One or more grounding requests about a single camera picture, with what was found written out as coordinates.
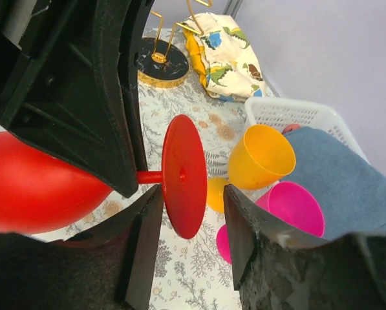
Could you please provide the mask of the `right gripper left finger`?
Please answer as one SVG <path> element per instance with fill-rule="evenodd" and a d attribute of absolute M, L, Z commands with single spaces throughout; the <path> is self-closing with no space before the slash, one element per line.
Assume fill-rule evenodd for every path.
<path fill-rule="evenodd" d="M 0 309 L 147 309 L 162 211 L 155 185 L 68 240 L 0 233 Z"/>

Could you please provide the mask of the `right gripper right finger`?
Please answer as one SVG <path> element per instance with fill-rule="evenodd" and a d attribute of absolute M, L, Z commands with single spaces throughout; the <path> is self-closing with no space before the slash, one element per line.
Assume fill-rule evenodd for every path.
<path fill-rule="evenodd" d="M 328 241 L 224 188 L 233 286 L 243 309 L 386 309 L 386 234 Z"/>

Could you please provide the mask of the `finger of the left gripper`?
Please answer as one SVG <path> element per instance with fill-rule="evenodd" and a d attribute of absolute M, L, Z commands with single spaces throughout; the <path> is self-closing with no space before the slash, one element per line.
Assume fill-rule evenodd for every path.
<path fill-rule="evenodd" d="M 0 126 L 122 196 L 147 168 L 136 61 L 151 1 L 0 1 Z"/>

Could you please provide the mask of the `magenta plastic goblet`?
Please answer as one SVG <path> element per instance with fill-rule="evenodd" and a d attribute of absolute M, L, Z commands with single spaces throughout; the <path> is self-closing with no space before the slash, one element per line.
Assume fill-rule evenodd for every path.
<path fill-rule="evenodd" d="M 321 238 L 325 233 L 325 218 L 319 203 L 310 192 L 297 183 L 279 182 L 255 204 L 308 234 Z"/>

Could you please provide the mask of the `gold wine glass rack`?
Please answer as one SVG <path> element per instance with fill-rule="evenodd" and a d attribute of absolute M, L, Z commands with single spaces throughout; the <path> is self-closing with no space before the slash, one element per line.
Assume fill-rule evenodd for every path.
<path fill-rule="evenodd" d="M 187 7 L 196 27 L 193 28 L 185 23 L 176 22 L 171 29 L 168 41 L 163 41 L 160 38 L 164 24 L 163 16 L 150 11 L 150 14 L 159 18 L 160 23 L 155 37 L 143 37 L 141 40 L 140 51 L 135 61 L 140 81 L 158 88 L 173 88 L 186 80 L 189 72 L 188 59 L 179 48 L 172 44 L 176 29 L 183 28 L 199 36 L 204 34 L 190 1 L 187 2 Z"/>

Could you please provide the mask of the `red plastic wine glass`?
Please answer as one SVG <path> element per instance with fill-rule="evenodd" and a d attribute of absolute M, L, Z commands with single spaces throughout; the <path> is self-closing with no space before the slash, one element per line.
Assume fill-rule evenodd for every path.
<path fill-rule="evenodd" d="M 185 115 L 169 124 L 160 171 L 140 171 L 139 184 L 162 185 L 170 222 L 190 239 L 206 208 L 206 159 Z M 0 233 L 38 234 L 68 226 L 95 210 L 111 188 L 93 175 L 0 132 Z"/>

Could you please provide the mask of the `blue folded cloth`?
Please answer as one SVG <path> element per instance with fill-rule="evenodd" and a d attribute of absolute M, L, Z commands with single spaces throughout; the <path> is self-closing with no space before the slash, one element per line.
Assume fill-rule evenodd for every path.
<path fill-rule="evenodd" d="M 351 232 L 386 232 L 386 177 L 323 130 L 302 127 L 285 134 L 296 156 L 284 177 L 319 202 L 327 240 Z"/>

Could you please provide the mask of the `left yellow plastic goblet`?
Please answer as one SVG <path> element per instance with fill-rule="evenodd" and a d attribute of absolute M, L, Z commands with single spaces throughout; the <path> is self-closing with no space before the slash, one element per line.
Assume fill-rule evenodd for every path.
<path fill-rule="evenodd" d="M 295 166 L 294 149 L 278 130 L 268 125 L 252 125 L 231 151 L 227 176 L 208 180 L 207 206 L 223 213 L 226 185 L 256 191 L 289 175 Z"/>

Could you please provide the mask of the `pink folded cloth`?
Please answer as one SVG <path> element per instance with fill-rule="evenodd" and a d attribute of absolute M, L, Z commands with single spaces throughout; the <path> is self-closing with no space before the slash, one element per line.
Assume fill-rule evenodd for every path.
<path fill-rule="evenodd" d="M 297 129 L 300 129 L 300 128 L 301 128 L 301 126 L 298 125 L 298 124 L 290 124 L 290 125 L 286 126 L 283 129 L 282 134 L 287 134 L 287 133 L 289 133 L 291 131 L 294 131 L 294 130 L 297 130 Z"/>

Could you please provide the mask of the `dinosaur print cloth bag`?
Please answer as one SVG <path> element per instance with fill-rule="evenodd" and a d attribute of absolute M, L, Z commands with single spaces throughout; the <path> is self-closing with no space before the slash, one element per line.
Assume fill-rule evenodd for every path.
<path fill-rule="evenodd" d="M 189 17 L 184 24 L 186 49 L 207 94 L 244 102 L 266 94 L 266 83 L 250 40 L 230 15 L 211 12 Z"/>

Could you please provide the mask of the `white plastic basket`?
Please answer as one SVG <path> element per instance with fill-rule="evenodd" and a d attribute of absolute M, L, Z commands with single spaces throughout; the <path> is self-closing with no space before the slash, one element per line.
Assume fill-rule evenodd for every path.
<path fill-rule="evenodd" d="M 343 118 L 327 105 L 288 98 L 252 97 L 244 103 L 244 111 L 243 130 L 256 124 L 268 125 L 278 131 L 291 124 L 320 129 L 367 160 Z"/>

